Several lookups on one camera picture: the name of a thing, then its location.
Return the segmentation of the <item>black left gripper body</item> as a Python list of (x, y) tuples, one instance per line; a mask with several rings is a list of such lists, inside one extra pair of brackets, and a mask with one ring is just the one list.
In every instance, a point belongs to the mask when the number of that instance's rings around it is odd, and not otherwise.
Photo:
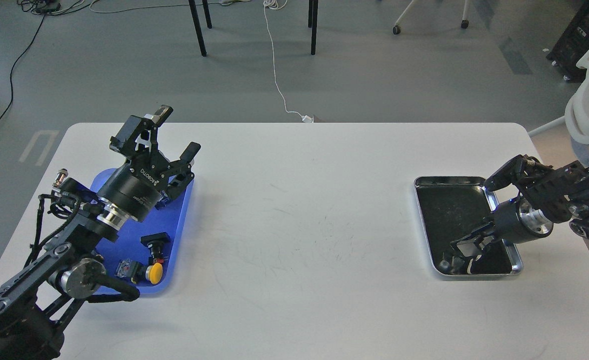
[(96, 194), (141, 223), (169, 184), (168, 177), (162, 176), (169, 166), (169, 160), (162, 153), (127, 157)]

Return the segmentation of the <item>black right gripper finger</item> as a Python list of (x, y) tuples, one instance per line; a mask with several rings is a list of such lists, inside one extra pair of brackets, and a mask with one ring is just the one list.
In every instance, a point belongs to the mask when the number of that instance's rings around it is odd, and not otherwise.
[(469, 259), (463, 268), (464, 275), (498, 275), (506, 273), (506, 251), (501, 243), (493, 243), (488, 250)]
[(441, 271), (440, 262), (437, 264), (437, 270), (446, 275), (463, 274), (464, 266), (468, 260), (486, 253), (489, 246), (496, 242), (495, 232), (494, 223), (488, 222), (475, 228), (460, 239), (451, 241), (448, 250), (443, 252), (441, 260), (451, 261), (453, 271), (450, 273)]

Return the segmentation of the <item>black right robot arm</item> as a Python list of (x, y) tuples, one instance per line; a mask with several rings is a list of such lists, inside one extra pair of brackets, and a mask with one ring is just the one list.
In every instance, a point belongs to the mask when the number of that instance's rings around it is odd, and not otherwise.
[(440, 271), (456, 274), (502, 240), (521, 244), (544, 239), (555, 224), (568, 223), (576, 235), (589, 240), (589, 167), (574, 161), (553, 168), (536, 157), (516, 155), (484, 182), (487, 191), (510, 185), (518, 189), (517, 195), (450, 241), (437, 266)]

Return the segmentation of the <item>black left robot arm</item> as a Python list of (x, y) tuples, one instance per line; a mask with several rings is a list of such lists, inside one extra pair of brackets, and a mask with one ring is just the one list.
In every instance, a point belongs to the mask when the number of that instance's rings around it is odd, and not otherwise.
[(159, 150), (158, 130), (172, 113), (172, 107), (161, 105), (153, 114), (125, 121), (109, 144), (125, 162), (99, 191), (61, 169), (51, 192), (39, 196), (37, 223), (46, 199), (63, 223), (45, 238), (37, 225), (21, 271), (0, 285), (0, 360), (57, 358), (64, 331), (85, 303), (132, 302), (141, 296), (134, 285), (109, 274), (97, 246), (101, 240), (115, 242), (127, 221), (141, 223), (194, 180), (198, 143), (191, 142), (175, 161)]

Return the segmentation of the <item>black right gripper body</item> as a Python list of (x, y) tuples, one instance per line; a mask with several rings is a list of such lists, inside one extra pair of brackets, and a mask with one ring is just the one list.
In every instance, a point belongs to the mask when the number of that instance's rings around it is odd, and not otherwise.
[(548, 237), (554, 223), (543, 211), (535, 209), (524, 197), (501, 202), (492, 212), (494, 235), (513, 244), (521, 244)]

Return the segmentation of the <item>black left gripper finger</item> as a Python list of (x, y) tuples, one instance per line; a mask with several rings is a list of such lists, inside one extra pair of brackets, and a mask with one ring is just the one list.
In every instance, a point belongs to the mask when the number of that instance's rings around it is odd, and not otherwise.
[(128, 117), (116, 136), (110, 138), (110, 150), (128, 160), (143, 155), (159, 155), (158, 130), (173, 113), (169, 105), (161, 105), (154, 114)]
[(165, 180), (168, 180), (168, 184), (160, 192), (160, 205), (168, 205), (187, 189), (194, 179), (195, 175), (192, 173), (192, 164), (194, 157), (196, 157), (200, 150), (201, 144), (191, 142), (180, 155), (180, 158), (170, 162), (168, 168), (160, 173)]

